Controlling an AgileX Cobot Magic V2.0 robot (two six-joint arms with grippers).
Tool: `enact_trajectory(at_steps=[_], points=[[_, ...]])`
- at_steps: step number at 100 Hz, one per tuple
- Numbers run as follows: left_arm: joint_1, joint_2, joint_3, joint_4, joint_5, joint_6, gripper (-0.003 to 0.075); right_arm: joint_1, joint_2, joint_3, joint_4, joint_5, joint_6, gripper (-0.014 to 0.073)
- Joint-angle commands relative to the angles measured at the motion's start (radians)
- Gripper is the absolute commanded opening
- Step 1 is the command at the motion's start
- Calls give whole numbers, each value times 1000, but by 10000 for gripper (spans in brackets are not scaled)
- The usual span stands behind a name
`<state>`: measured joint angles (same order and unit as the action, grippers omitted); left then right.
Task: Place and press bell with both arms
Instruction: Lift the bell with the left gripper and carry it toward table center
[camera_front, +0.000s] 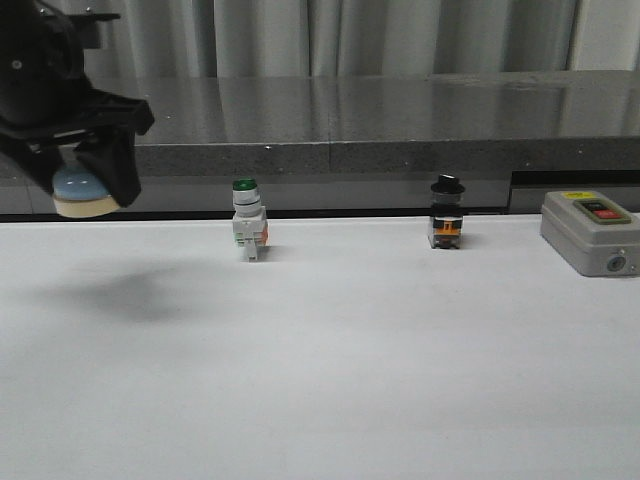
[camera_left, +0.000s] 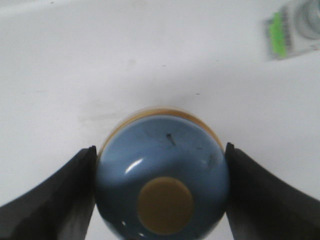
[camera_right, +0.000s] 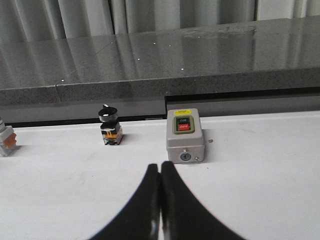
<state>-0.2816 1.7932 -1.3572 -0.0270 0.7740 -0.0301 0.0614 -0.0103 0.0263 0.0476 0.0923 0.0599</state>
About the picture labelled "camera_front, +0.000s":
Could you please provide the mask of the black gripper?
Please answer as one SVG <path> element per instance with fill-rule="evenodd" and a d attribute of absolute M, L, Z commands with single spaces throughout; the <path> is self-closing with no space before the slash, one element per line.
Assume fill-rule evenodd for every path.
<path fill-rule="evenodd" d="M 95 88 L 84 51 L 98 25 L 117 13 L 67 15 L 45 1 L 1 3 L 1 153 L 46 194 L 62 166 L 61 140 L 87 138 L 74 149 L 120 207 L 141 193 L 134 136 L 154 122 L 148 103 Z M 106 130 L 122 128 L 124 130 Z"/>

